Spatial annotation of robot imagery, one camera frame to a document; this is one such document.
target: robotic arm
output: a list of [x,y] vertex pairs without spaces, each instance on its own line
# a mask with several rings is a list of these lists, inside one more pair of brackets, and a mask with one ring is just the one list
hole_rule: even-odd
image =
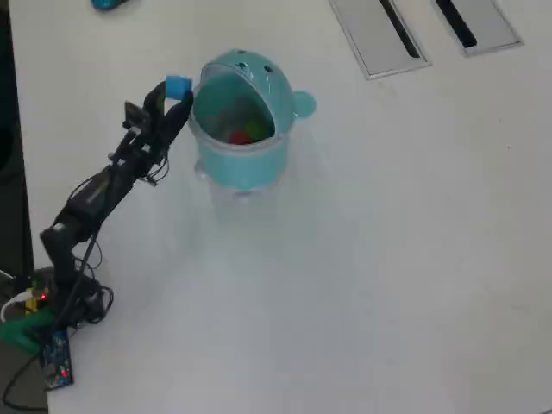
[[125,103],[123,127],[128,132],[110,154],[110,163],[74,191],[53,225],[41,233],[53,269],[37,273],[49,273],[53,279],[50,282],[53,292],[48,295],[48,307],[56,317],[52,330],[101,320],[104,316],[101,286],[84,275],[85,263],[80,269],[76,266],[72,250],[89,239],[93,245],[102,223],[136,180],[156,185],[151,170],[166,160],[169,147],[187,122],[193,105],[193,94],[187,91],[182,101],[164,114],[165,89],[165,82],[157,85],[146,96],[142,108]]

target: metal vent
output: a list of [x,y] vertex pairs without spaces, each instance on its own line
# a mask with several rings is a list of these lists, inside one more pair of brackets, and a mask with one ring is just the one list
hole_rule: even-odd
[[434,0],[434,4],[466,56],[523,44],[494,0]]
[[393,0],[329,0],[368,79],[430,65]]

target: black cable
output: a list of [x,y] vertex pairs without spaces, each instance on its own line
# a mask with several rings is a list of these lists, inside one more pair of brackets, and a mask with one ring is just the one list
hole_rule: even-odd
[[90,183],[95,177],[97,177],[99,174],[101,174],[100,172],[97,173],[97,174],[94,174],[92,175],[91,177],[89,177],[88,179],[84,180],[84,181],[81,181],[80,184],[78,184],[74,189],[73,191],[71,191],[71,194],[69,194],[69,197],[67,198],[67,200],[70,200],[71,198],[73,198],[73,196],[75,194],[77,194],[85,185],[87,185],[88,183]]
[[[97,251],[99,252],[100,260],[95,266],[92,266],[90,263],[86,264],[87,267],[89,268],[89,270],[91,271],[91,273],[94,273],[93,270],[97,270],[102,265],[102,263],[104,263],[104,252],[102,251],[100,243],[97,240],[96,240],[95,245],[97,247]],[[79,261],[81,263],[83,261],[82,257],[78,257],[78,256],[75,256],[75,260]]]
[[11,408],[12,410],[17,410],[17,411],[48,412],[48,408],[45,408],[45,407],[28,407],[26,405],[18,405],[8,401],[8,396],[11,389],[14,387],[14,385],[19,380],[19,378],[25,373],[25,371],[27,371],[27,369],[31,366],[31,364],[39,357],[39,355],[40,353],[37,353],[37,354],[34,354],[32,357],[30,357],[28,361],[25,362],[19,368],[16,374],[11,378],[8,385],[3,390],[3,394],[2,394],[3,405]]
[[162,181],[166,176],[167,174],[169,173],[169,171],[171,170],[171,165],[169,164],[169,156],[167,155],[166,158],[166,170],[165,170],[165,173],[159,178],[159,179],[156,179],[156,181],[159,183],[160,181]]
[[[111,195],[112,195],[111,190],[113,188],[113,182],[115,181],[114,180],[115,169],[116,169],[115,165],[111,166],[110,181],[108,182],[107,187],[105,189],[105,199],[104,199],[104,202],[103,202],[103,209],[104,210],[108,209],[109,206],[110,206]],[[90,180],[92,180],[96,176],[97,176],[97,174],[93,175],[88,180],[85,180],[83,183],[89,182]],[[77,186],[77,189],[79,187],[82,187],[83,185],[85,185],[83,183],[79,184]],[[75,283],[74,283],[74,285],[71,289],[71,292],[69,293],[69,296],[67,296],[67,300],[66,300],[65,304],[63,305],[63,308],[61,309],[61,312],[58,314],[58,317],[56,317],[55,321],[53,322],[52,334],[57,330],[60,323],[63,321],[63,318],[66,316],[66,313],[69,311],[69,308],[72,306],[73,300],[75,299],[75,296],[77,294],[78,286],[80,285],[80,282],[83,278],[83,275],[85,274],[86,264],[88,263],[88,259],[90,259],[92,249],[94,248],[94,245],[96,244],[97,235],[100,232],[101,228],[102,228],[102,225],[100,224],[97,227],[96,231],[91,236],[90,242],[88,243],[88,247],[86,248],[86,251],[85,251],[85,255],[83,256],[83,259],[82,259],[82,262],[81,262],[81,265],[80,265],[80,269],[78,270],[78,274],[77,274],[77,278],[75,280]]]
[[98,294],[102,294],[101,291],[106,291],[108,293],[108,295],[110,296],[110,299],[107,303],[107,306],[103,310],[103,315],[101,317],[97,317],[96,319],[91,319],[91,320],[87,321],[88,323],[90,323],[92,325],[99,324],[100,322],[102,322],[105,319],[105,317],[107,317],[107,314],[110,311],[111,306],[113,305],[113,300],[115,299],[115,293],[113,292],[113,289],[111,289],[110,287],[100,286],[100,292]]

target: green object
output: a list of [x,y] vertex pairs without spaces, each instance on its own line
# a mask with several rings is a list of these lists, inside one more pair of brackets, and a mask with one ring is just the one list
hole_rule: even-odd
[[253,140],[253,142],[262,141],[270,136],[270,131],[268,129],[267,123],[258,119],[252,119],[251,121],[248,121],[245,124],[245,127],[243,127],[243,132],[248,135]]
[[2,323],[0,325],[0,340],[11,343],[21,351],[36,354],[41,350],[41,345],[30,337],[33,328],[51,325],[55,316],[50,310],[39,310],[20,319]]

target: teal lid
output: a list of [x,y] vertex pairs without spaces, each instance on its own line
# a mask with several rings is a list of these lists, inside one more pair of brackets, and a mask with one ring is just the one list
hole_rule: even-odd
[[259,94],[273,118],[277,134],[287,134],[295,117],[306,118],[317,107],[312,95],[294,92],[281,69],[264,56],[235,49],[208,63],[201,72],[201,83],[214,77],[235,73],[244,78]]

